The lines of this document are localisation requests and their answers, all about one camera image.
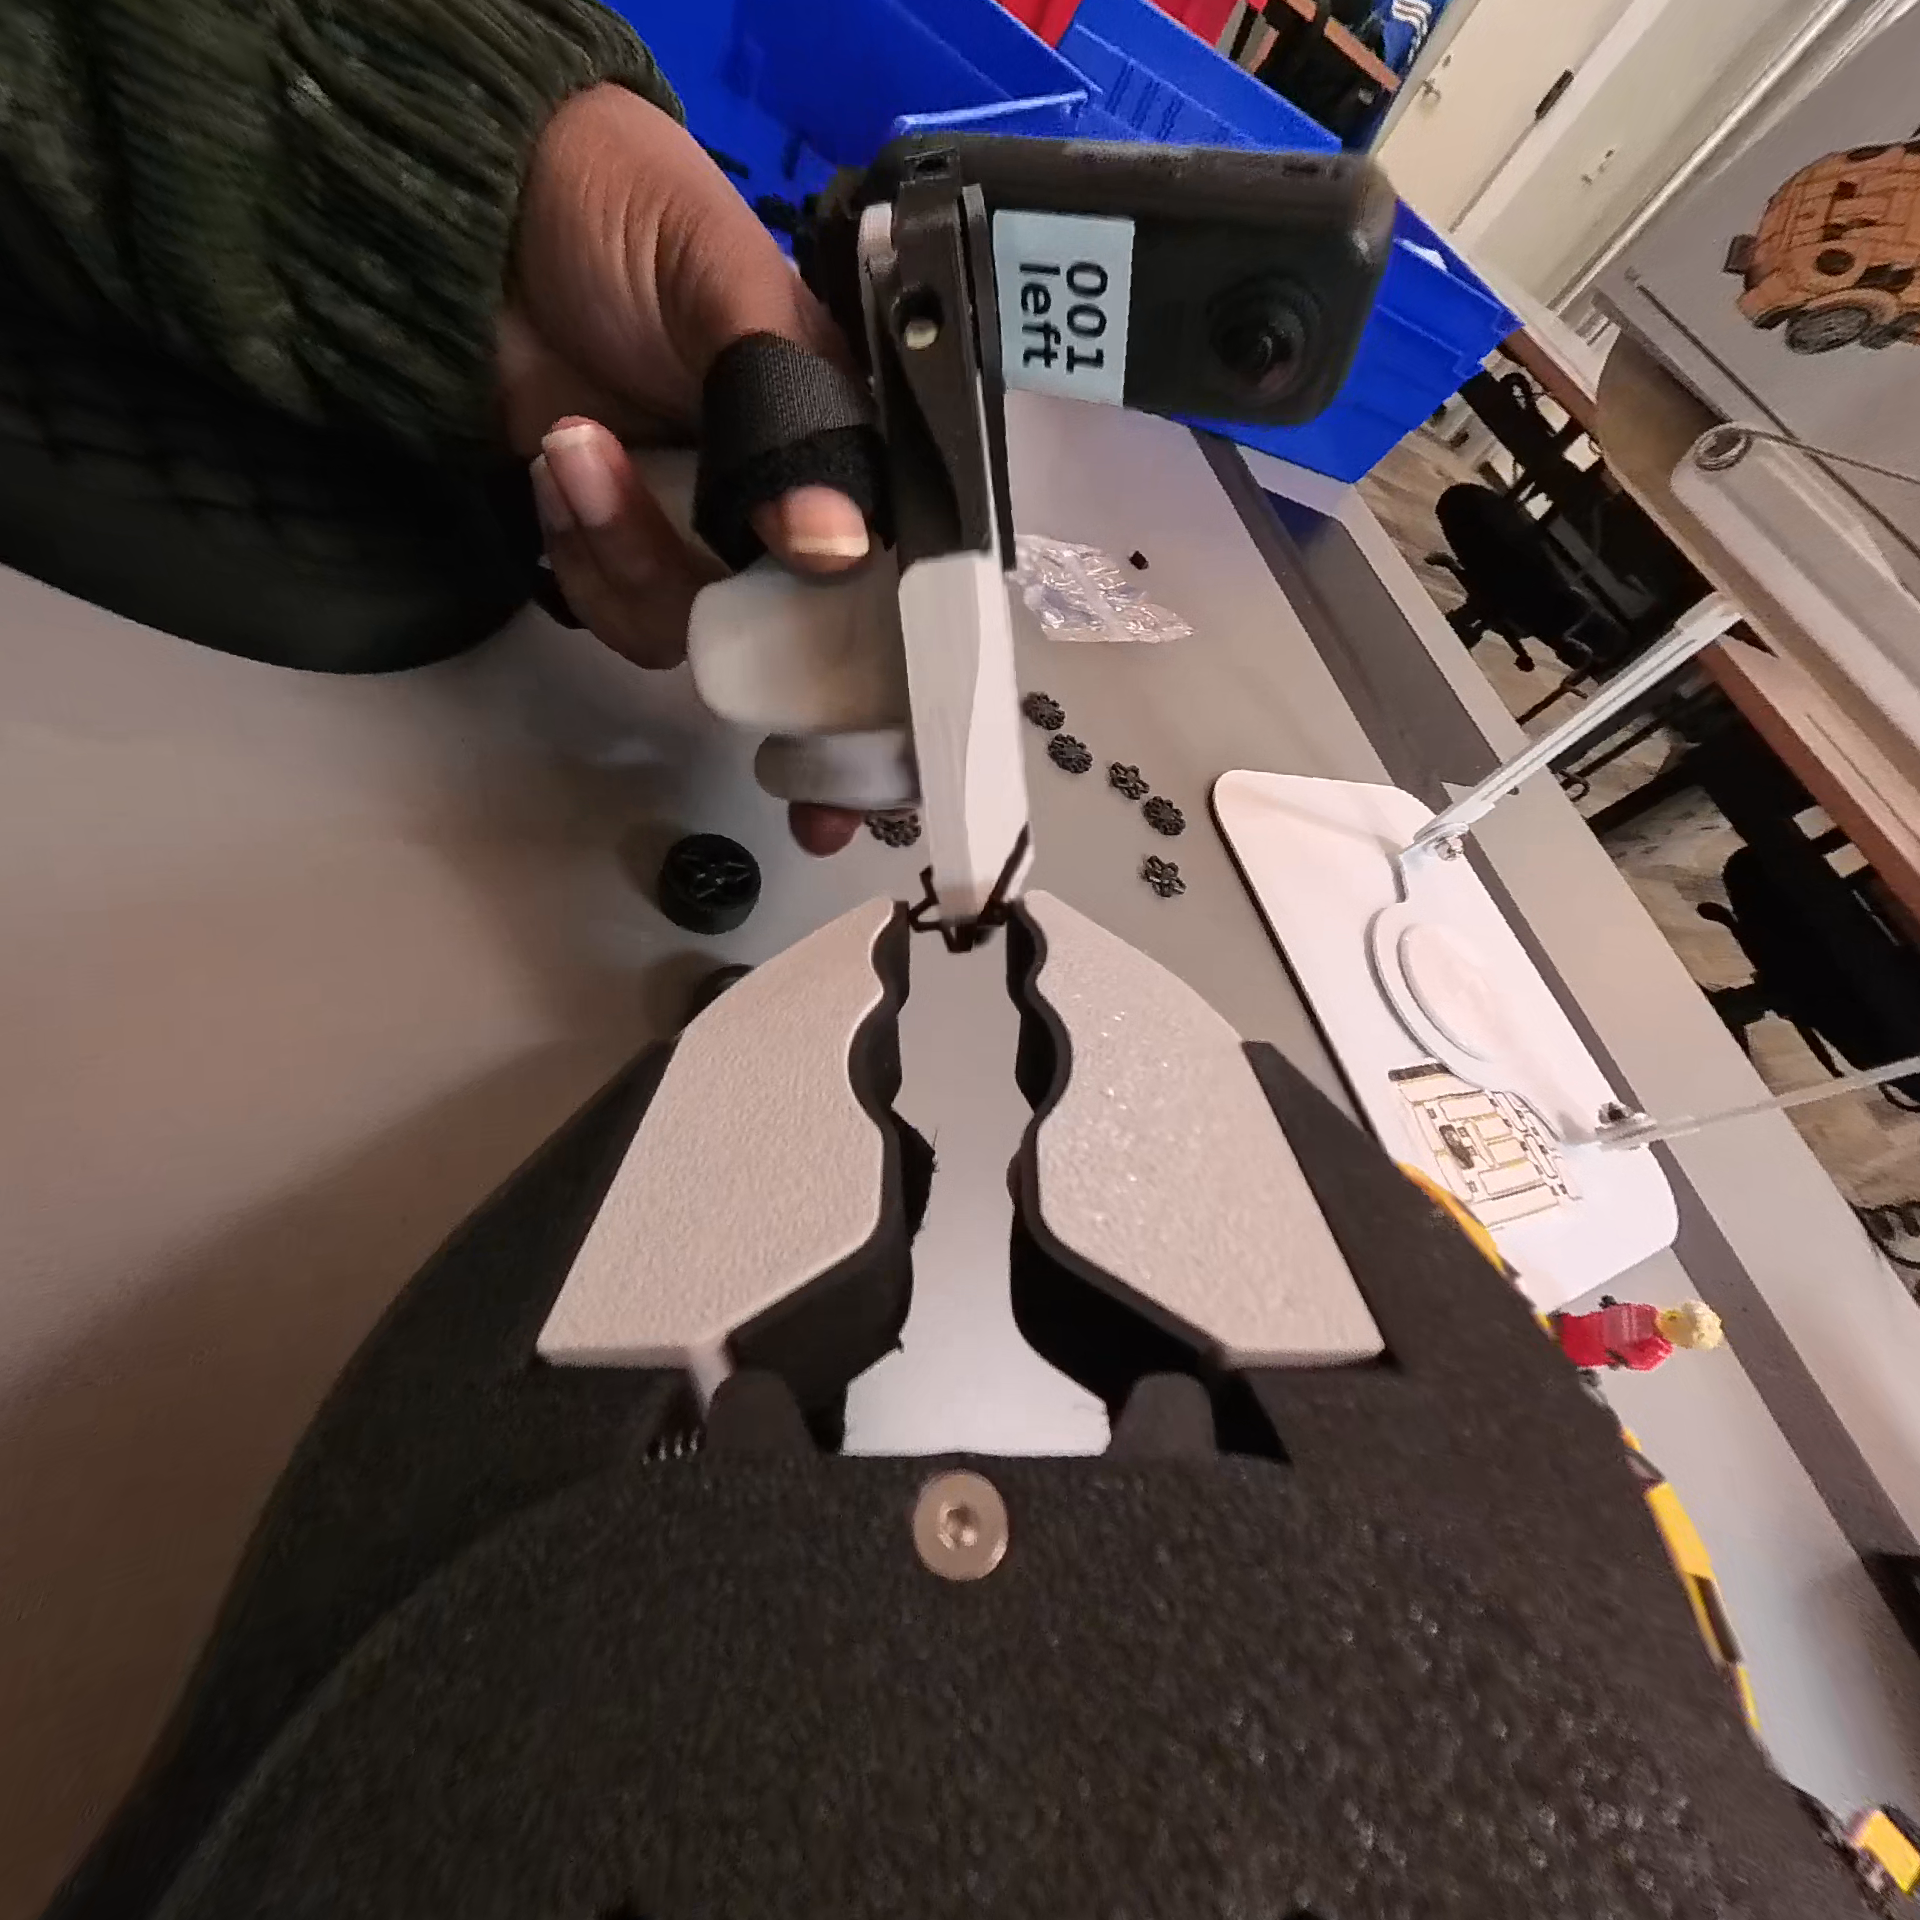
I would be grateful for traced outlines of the white metal book stand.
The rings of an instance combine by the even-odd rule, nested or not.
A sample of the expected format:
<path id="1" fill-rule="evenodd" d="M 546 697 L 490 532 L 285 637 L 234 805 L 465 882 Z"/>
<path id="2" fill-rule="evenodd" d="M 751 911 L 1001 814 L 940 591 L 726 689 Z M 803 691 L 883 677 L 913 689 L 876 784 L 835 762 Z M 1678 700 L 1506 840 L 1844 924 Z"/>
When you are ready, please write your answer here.
<path id="1" fill-rule="evenodd" d="M 1674 1242 L 1678 1208 L 1654 1160 L 1660 1143 L 1918 1077 L 1918 1057 L 1908 1057 L 1753 1108 L 1654 1121 L 1600 1067 L 1467 851 L 1498 804 L 1726 642 L 1768 594 L 1815 641 L 1837 641 L 1843 657 L 1878 671 L 1890 669 L 1886 654 L 1895 642 L 1918 641 L 1914 591 L 1815 458 L 1745 421 L 1697 433 L 1669 472 L 1674 504 L 1730 550 L 1756 591 L 1706 594 L 1580 714 L 1449 805 L 1426 805 L 1396 784 L 1267 772 L 1229 772 L 1211 784 L 1211 815 L 1235 867 L 1388 1156 L 1432 1178 L 1415 1166 L 1388 1092 L 1396 1067 L 1424 1061 L 1521 1097 L 1558 1140 L 1576 1189 L 1571 1208 L 1513 1228 L 1484 1228 L 1467 1212 L 1538 1308 L 1611 1285 Z"/>

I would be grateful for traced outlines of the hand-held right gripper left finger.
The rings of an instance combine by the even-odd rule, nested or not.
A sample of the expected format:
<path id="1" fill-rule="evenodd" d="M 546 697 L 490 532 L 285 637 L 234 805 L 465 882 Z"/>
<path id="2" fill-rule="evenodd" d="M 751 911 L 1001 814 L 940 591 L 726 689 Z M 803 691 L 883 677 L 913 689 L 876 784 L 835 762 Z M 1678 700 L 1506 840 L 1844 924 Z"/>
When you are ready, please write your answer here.
<path id="1" fill-rule="evenodd" d="M 898 1121 L 913 924 L 862 902 L 722 989 L 668 1049 L 538 1330 L 566 1372 L 670 1372 L 709 1406 L 778 1379 L 842 1446 L 898 1352 L 914 1151 Z"/>

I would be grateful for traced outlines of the black office chair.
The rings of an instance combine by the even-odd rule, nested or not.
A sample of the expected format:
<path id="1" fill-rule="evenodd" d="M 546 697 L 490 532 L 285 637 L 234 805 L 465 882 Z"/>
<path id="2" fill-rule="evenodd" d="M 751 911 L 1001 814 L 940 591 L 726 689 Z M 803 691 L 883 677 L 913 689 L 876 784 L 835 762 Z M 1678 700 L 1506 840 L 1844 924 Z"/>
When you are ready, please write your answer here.
<path id="1" fill-rule="evenodd" d="M 1568 669 L 1598 671 L 1617 625 L 1555 562 L 1543 527 L 1484 482 L 1453 482 L 1433 507 L 1443 550 L 1426 565 L 1448 572 L 1461 604 L 1448 615 L 1467 651 L 1497 637 L 1521 671 L 1532 648 L 1548 648 Z"/>
<path id="2" fill-rule="evenodd" d="M 1830 1075 L 1918 1054 L 1918 924 L 1878 875 L 1839 875 L 1825 840 L 1741 843 L 1722 891 L 1697 915 L 1736 939 L 1750 978 L 1709 1002 L 1745 1054 L 1765 1019 L 1796 1027 Z"/>

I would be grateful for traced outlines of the red lego minifigure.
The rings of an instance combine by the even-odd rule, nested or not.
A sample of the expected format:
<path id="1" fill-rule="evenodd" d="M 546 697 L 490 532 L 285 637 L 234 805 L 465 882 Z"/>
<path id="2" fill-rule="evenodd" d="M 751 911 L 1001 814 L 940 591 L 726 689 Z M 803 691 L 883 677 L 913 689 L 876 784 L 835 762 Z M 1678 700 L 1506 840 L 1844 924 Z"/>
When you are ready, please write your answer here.
<path id="1" fill-rule="evenodd" d="M 1558 1308 L 1545 1318 L 1566 1358 L 1580 1372 L 1657 1372 L 1678 1352 L 1716 1352 L 1722 1317 L 1697 1301 L 1674 1305 L 1600 1301 L 1594 1308 Z"/>

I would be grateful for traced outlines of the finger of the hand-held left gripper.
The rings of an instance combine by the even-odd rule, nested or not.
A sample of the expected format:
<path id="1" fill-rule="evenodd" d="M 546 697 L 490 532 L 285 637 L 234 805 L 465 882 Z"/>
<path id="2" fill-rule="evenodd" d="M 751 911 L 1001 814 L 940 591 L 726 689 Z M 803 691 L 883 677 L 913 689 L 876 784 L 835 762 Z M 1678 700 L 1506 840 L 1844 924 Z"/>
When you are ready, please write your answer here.
<path id="1" fill-rule="evenodd" d="M 985 921 L 1033 862 L 1002 569 L 983 551 L 914 562 L 898 609 L 933 921 Z"/>

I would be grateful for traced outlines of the lego instruction booklet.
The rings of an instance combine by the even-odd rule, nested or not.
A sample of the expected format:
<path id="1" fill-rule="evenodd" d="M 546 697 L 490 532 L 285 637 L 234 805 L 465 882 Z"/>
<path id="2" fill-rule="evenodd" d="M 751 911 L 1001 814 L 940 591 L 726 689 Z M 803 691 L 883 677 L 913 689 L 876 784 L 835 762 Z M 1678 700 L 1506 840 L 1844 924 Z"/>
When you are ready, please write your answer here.
<path id="1" fill-rule="evenodd" d="M 1832 454 L 1918 545 L 1918 2 L 1674 195 L 1598 297 L 1711 416 Z"/>

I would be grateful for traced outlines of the lego sticker sheet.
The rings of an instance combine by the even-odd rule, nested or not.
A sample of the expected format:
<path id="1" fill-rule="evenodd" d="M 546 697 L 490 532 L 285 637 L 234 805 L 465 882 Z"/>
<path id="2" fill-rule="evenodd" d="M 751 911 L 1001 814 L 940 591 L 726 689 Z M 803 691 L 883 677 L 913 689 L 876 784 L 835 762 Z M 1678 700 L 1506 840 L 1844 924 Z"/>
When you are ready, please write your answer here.
<path id="1" fill-rule="evenodd" d="M 1521 1097 L 1484 1092 L 1437 1061 L 1396 1067 L 1415 1166 L 1484 1228 L 1513 1228 L 1576 1200 L 1558 1140 Z"/>

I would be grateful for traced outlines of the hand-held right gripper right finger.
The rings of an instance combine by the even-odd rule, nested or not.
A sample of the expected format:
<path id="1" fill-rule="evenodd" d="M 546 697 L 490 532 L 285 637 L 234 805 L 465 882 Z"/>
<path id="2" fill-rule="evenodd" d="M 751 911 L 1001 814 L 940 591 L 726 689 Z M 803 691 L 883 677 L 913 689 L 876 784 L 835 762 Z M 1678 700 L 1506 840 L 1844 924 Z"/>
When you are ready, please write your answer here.
<path id="1" fill-rule="evenodd" d="M 1251 1379 L 1386 1343 L 1242 1031 L 1053 891 L 1010 911 L 1016 1085 L 1010 1301 L 1115 1432 L 1148 1379 L 1189 1380 L 1221 1453 L 1282 1457 Z"/>

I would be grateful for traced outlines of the black rim inserts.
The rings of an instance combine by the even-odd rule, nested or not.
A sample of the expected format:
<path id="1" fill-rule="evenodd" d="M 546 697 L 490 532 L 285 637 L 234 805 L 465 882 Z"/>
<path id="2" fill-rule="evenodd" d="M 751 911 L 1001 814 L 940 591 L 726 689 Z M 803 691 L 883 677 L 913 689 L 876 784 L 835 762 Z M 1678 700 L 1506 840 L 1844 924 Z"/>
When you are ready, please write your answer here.
<path id="1" fill-rule="evenodd" d="M 1070 776 L 1091 776 L 1091 772 L 1095 772 L 1091 746 L 1082 740 L 1077 734 L 1064 731 L 1064 704 L 1057 704 L 1054 697 L 1027 691 L 1018 710 L 1033 728 L 1045 731 L 1045 756 L 1054 772 L 1070 775 Z M 1189 815 L 1184 814 L 1184 805 L 1177 799 L 1164 797 L 1161 791 L 1153 791 L 1137 763 L 1112 762 L 1104 767 L 1104 781 L 1106 781 L 1112 792 L 1118 792 L 1122 799 L 1137 805 L 1137 814 L 1149 831 L 1184 835 L 1189 828 Z M 922 818 L 913 805 L 870 811 L 862 815 L 862 827 L 870 828 L 871 840 L 878 840 L 883 846 L 892 846 L 892 849 L 908 849 L 922 840 Z M 1189 891 L 1184 864 L 1177 859 L 1166 859 L 1164 851 L 1143 857 L 1141 878 L 1155 899 L 1184 899 Z"/>

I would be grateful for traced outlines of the clear plastic parts bag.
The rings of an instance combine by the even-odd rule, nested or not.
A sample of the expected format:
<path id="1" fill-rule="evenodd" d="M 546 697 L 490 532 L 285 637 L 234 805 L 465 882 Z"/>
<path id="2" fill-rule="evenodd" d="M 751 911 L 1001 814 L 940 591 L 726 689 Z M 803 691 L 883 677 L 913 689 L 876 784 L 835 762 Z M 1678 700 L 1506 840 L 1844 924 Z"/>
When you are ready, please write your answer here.
<path id="1" fill-rule="evenodd" d="M 1174 642 L 1191 625 L 1155 604 L 1104 550 L 1016 535 L 1016 591 L 1038 629 L 1070 642 Z"/>

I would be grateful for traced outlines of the yellow lego car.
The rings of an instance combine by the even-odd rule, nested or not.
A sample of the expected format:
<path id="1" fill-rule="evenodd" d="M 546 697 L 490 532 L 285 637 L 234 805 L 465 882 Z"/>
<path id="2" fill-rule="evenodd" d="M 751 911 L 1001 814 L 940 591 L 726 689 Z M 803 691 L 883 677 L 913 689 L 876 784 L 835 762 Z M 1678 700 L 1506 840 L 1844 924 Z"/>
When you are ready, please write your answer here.
<path id="1" fill-rule="evenodd" d="M 1538 1330 L 1555 1343 L 1545 1318 L 1548 1308 L 1536 1311 Z M 1611 1372 L 1580 1372 L 1585 1392 L 1608 1412 L 1611 1402 L 1600 1392 L 1600 1379 Z M 1750 1737 L 1760 1737 L 1760 1711 L 1745 1665 L 1745 1653 L 1728 1616 L 1728 1602 L 1716 1575 L 1706 1539 L 1697 1534 L 1686 1502 L 1671 1478 L 1648 1458 L 1641 1437 L 1620 1426 L 1630 1474 L 1642 1493 L 1642 1502 L 1661 1534 L 1674 1581 L 1689 1599 L 1695 1630 L 1709 1650 L 1709 1658 L 1730 1691 L 1736 1714 Z M 1876 1916 L 1918 1916 L 1918 1822 L 1899 1806 L 1867 1806 L 1864 1811 L 1843 1815 L 1809 1788 L 1793 1788 L 1803 1815 L 1813 1822 L 1824 1847 L 1843 1862 L 1858 1884 Z"/>

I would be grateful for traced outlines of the person's left hand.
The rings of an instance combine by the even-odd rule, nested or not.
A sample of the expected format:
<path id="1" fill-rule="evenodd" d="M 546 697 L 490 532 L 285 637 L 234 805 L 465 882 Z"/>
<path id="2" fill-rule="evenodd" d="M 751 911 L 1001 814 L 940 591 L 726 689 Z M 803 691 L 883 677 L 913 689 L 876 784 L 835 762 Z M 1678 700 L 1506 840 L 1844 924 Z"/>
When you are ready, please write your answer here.
<path id="1" fill-rule="evenodd" d="M 635 447 L 688 444 L 716 356 L 758 334 L 852 369 L 842 329 L 676 117 L 625 85 L 569 99 L 520 194 L 501 421 L 529 458 L 569 609 L 640 669 L 683 662 L 719 565 L 683 539 Z"/>

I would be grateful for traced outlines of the single spoked rim piece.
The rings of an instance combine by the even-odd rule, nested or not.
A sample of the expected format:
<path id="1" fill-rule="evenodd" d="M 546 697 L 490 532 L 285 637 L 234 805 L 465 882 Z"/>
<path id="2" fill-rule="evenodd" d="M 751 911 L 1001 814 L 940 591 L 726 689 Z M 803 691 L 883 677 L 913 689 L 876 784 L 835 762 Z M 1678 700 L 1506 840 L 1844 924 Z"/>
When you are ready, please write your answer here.
<path id="1" fill-rule="evenodd" d="M 976 947 L 983 947 L 1002 924 L 1010 924 L 1010 911 L 1012 904 L 1024 899 L 1024 884 L 1030 878 L 1033 867 L 1033 827 L 1027 827 L 996 882 L 991 884 L 983 904 L 968 917 L 968 915 L 951 915 L 940 904 L 940 891 L 933 884 L 933 864 L 922 867 L 922 899 L 913 902 L 913 908 L 906 911 L 906 924 L 913 934 L 933 934 L 940 938 L 940 944 L 951 952 L 970 952 Z"/>

